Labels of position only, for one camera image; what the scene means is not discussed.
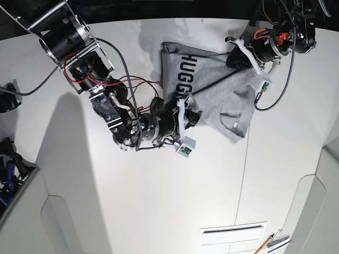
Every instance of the gray t-shirt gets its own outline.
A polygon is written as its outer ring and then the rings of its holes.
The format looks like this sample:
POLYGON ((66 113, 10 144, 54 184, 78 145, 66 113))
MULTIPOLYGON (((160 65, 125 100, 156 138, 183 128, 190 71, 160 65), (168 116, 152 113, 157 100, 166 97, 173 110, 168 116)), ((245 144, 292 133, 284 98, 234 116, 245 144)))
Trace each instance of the gray t-shirt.
MULTIPOLYGON (((165 103, 189 92, 194 93, 235 71, 226 66, 227 54, 218 54, 164 43, 163 89, 165 103)), ((246 135, 254 113, 255 90, 249 81, 253 68, 243 69, 217 82, 188 100, 189 108, 199 112, 202 121, 236 143, 246 135)))

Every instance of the orange component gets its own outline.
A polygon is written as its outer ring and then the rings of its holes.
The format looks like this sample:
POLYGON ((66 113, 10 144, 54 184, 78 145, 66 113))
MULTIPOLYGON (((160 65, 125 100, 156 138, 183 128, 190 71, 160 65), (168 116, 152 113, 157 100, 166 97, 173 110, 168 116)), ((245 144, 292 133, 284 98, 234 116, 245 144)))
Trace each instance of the orange component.
POLYGON ((278 36, 278 45, 281 46, 284 41, 288 41, 289 33, 280 33, 278 36))

